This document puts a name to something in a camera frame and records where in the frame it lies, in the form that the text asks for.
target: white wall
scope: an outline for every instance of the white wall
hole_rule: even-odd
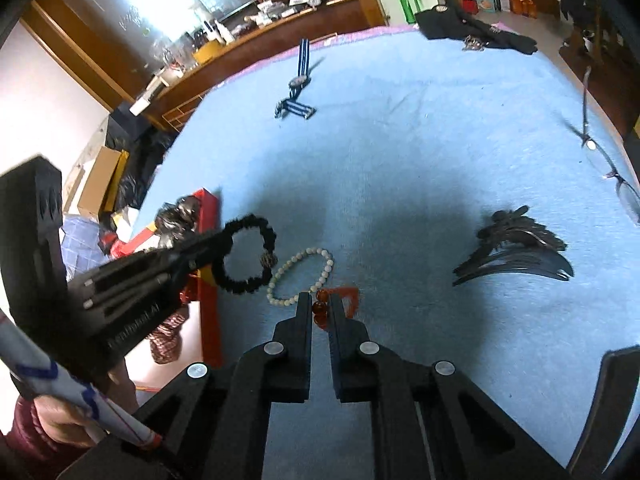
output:
[[[108,111],[20,24],[0,49],[0,174],[42,153],[66,175]],[[0,279],[0,308],[8,313]],[[11,428],[17,393],[0,362],[0,431]]]

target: black bracelet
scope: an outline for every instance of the black bracelet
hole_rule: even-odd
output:
[[[227,292],[231,292],[233,294],[255,292],[262,285],[267,285],[271,280],[271,268],[275,267],[278,263],[278,259],[273,253],[276,247],[276,233],[271,227],[269,227],[269,222],[265,218],[255,215],[247,215],[244,218],[232,220],[225,225],[225,228],[222,229],[220,235],[223,238],[226,238],[226,240],[224,240],[226,242],[225,245],[228,245],[228,247],[231,248],[234,244],[232,238],[234,234],[243,229],[256,227],[260,229],[260,234],[264,241],[264,244],[262,245],[264,247],[264,253],[260,257],[260,264],[262,265],[261,276],[254,276],[239,282],[231,279],[226,273],[224,258],[215,260],[211,264],[211,272],[213,273],[216,283]]]

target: metal screw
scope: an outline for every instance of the metal screw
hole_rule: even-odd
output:
[[[278,355],[284,350],[284,345],[277,341],[270,341],[264,346],[264,352],[269,355]]]
[[[380,351],[380,347],[373,341],[365,341],[360,345],[360,351],[366,355],[373,355]]]
[[[435,368],[440,375],[451,375],[456,371],[456,367],[449,361],[438,361]]]
[[[187,375],[191,379],[199,379],[200,377],[204,377],[207,374],[207,365],[202,363],[194,363],[189,368],[187,368]]]

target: glasses lens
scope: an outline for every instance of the glasses lens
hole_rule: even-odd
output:
[[[629,218],[635,224],[640,225],[640,196],[626,180],[622,180],[618,184],[618,197]]]
[[[609,157],[605,155],[602,148],[592,139],[587,140],[582,147],[582,151],[587,160],[596,169],[602,177],[609,176],[611,171],[615,170]]]

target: black hair clip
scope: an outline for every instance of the black hair clip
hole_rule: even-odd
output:
[[[462,50],[484,50],[486,43],[476,36],[467,36]]]
[[[524,216],[528,210],[522,206],[492,215],[494,223],[478,231],[480,247],[454,270],[458,276],[454,286],[500,272],[536,274],[564,282],[574,275],[571,264],[558,254],[566,244],[546,226]]]
[[[300,40],[298,75],[289,81],[289,98],[280,100],[276,105],[276,119],[282,117],[282,113],[285,110],[305,119],[308,119],[316,112],[315,108],[297,102],[300,92],[311,81],[309,77],[309,44],[309,40]]]

